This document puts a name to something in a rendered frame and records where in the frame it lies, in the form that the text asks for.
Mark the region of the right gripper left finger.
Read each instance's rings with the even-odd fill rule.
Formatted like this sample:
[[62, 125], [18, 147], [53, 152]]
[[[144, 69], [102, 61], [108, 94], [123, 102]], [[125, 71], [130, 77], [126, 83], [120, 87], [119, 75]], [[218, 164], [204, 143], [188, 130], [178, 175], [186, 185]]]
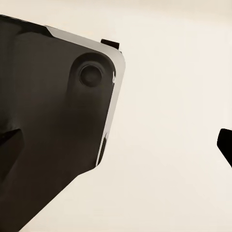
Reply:
[[25, 147], [21, 129], [0, 134], [0, 187]]

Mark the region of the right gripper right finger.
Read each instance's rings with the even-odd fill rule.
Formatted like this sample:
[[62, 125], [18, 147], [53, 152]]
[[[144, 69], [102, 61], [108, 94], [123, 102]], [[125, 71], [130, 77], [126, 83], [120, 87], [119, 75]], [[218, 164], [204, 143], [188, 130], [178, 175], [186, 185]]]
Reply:
[[222, 128], [218, 134], [217, 146], [232, 166], [232, 130]]

